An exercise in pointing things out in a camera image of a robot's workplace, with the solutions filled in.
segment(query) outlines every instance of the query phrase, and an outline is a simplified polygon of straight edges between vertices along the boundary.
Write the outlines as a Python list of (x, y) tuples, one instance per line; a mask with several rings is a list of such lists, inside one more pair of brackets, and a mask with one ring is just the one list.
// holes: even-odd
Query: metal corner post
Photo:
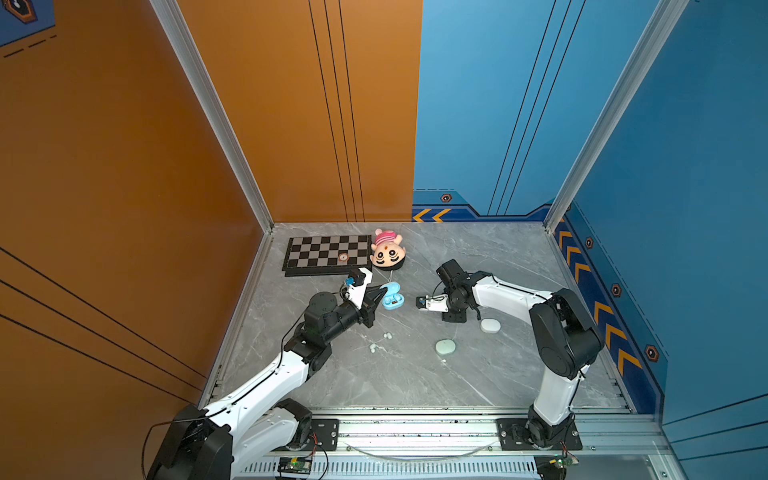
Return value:
[(149, 0), (265, 235), (274, 222), (176, 0)]
[(614, 132), (624, 111), (627, 110), (632, 97), (645, 79), (645, 75), (659, 55), (659, 51), (677, 24), (677, 20), (682, 15), (686, 5), (688, 5), (688, 0), (659, 1), (640, 36), (640, 40), (634, 47), (632, 55), (627, 60), (624, 70), (616, 81), (611, 96), (605, 102), (600, 117), (594, 123), (589, 137), (584, 142), (571, 171), (568, 172), (557, 197), (552, 203), (552, 208), (544, 220), (544, 226), (549, 233), (554, 231), (568, 205), (576, 197), (578, 189), (589, 175), (589, 170), (603, 151), (608, 138)]

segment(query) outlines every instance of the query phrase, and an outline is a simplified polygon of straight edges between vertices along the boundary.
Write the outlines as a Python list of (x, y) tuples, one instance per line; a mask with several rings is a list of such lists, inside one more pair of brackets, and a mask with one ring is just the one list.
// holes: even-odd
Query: doll face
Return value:
[(406, 249), (394, 242), (385, 242), (373, 252), (373, 264), (376, 266), (392, 266), (405, 258)]

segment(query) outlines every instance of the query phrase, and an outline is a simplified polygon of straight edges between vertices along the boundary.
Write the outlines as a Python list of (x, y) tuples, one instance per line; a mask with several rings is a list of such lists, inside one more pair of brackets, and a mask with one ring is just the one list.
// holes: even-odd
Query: black mounting plate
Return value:
[[(525, 424), (528, 423), (528, 419), (497, 419), (496, 431), (498, 433), (498, 440), (502, 443), (502, 450), (515, 451), (515, 450), (537, 450), (542, 451), (534, 447), (529, 441), (528, 429), (525, 428)], [(581, 445), (581, 437), (576, 429), (576, 424), (572, 423), (565, 432), (565, 446), (568, 450), (581, 450), (584, 448)], [(560, 446), (552, 447), (552, 450), (559, 450)]]
[[(310, 435), (317, 435), (317, 444), (323, 447), (326, 452), (335, 452), (339, 443), (339, 420), (338, 419), (312, 419), (312, 430)], [(311, 452), (314, 448), (312, 440), (307, 442), (306, 447), (301, 451)], [(274, 450), (275, 452), (288, 451), (285, 447), (279, 447)]]

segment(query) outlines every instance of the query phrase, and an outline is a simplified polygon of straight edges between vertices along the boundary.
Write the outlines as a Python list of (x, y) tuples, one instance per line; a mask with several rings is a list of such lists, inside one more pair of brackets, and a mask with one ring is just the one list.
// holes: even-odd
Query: marble surface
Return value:
[[(333, 340), (333, 355), (290, 397), (313, 409), (350, 406), (525, 407), (535, 399), (544, 364), (531, 327), (496, 310), (481, 309), (502, 329), (483, 333), (475, 315), (451, 324), (439, 313), (416, 309), (415, 297), (430, 294), (439, 282), (435, 269), (451, 258), (468, 272), (485, 270), (498, 278), (537, 290), (565, 286), (560, 260), (540, 223), (279, 223), (266, 266), (240, 330), (221, 386), (229, 392), (264, 368), (279, 352), (283, 334), (310, 297), (336, 292), (344, 276), (286, 278), (281, 270), (290, 237), (371, 233), (378, 228), (403, 235), (406, 263), (394, 271), (406, 304), (376, 311), (373, 328), (355, 325)], [(389, 272), (374, 272), (374, 284)], [(384, 338), (391, 333), (392, 339)], [(443, 359), (441, 339), (456, 351)], [(371, 353), (370, 345), (379, 349)], [(624, 400), (598, 360), (580, 385), (574, 406), (623, 408)]]

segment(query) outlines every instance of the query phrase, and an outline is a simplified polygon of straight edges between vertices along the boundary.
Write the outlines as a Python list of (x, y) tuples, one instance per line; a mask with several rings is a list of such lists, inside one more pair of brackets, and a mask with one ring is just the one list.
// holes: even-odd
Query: orange wall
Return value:
[(0, 250), (0, 476), (140, 478), (148, 427), (200, 398), (261, 231), (149, 2), (55, 16), (0, 48), (0, 247), (179, 361)]
[(420, 0), (179, 4), (275, 221), (410, 218)]

